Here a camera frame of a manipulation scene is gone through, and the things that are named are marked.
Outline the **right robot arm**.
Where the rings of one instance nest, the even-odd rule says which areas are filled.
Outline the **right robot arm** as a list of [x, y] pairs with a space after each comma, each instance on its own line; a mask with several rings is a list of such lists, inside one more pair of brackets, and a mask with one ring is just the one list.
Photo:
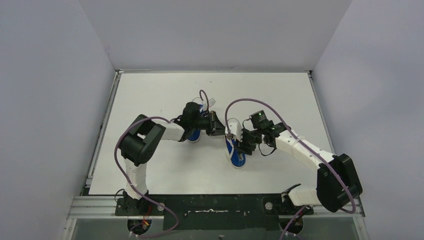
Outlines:
[[315, 187], [297, 183], [282, 193], [281, 207], [285, 212], [292, 214], [301, 206], [319, 205], [335, 213], [363, 193], [354, 162], [347, 154], [336, 155], [313, 145], [288, 125], [269, 120], [262, 110], [250, 115], [249, 121], [252, 130], [240, 123], [227, 124], [231, 156], [250, 156], [265, 144], [273, 151], [289, 154], [316, 174]]

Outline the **blue sneaker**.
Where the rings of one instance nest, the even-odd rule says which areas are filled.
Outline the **blue sneaker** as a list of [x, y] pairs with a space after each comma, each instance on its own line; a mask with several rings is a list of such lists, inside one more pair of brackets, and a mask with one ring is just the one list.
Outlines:
[[[203, 103], [199, 103], [199, 102], [198, 102], [198, 104], [199, 104], [199, 112], [201, 114], [203, 114], [204, 113], [204, 109], [203, 109], [204, 108], [204, 104]], [[201, 138], [201, 130], [200, 129], [195, 129], [193, 131], [193, 133], [187, 138], [187, 141], [189, 143], [194, 144], [194, 143], [198, 142], [200, 140], [200, 138]]]
[[242, 125], [238, 119], [230, 118], [228, 120], [228, 127], [225, 128], [224, 135], [228, 159], [234, 168], [240, 169], [246, 163], [245, 154], [236, 150], [237, 143], [242, 141]]

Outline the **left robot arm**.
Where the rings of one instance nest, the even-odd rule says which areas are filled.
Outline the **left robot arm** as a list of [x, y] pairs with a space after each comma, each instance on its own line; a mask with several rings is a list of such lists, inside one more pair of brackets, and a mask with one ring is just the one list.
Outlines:
[[119, 137], [114, 148], [114, 160], [126, 180], [123, 202], [118, 208], [144, 213], [155, 202], [149, 200], [147, 163], [161, 141], [185, 142], [196, 131], [208, 136], [223, 136], [225, 125], [213, 110], [188, 102], [182, 113], [168, 120], [161, 116], [140, 114]]

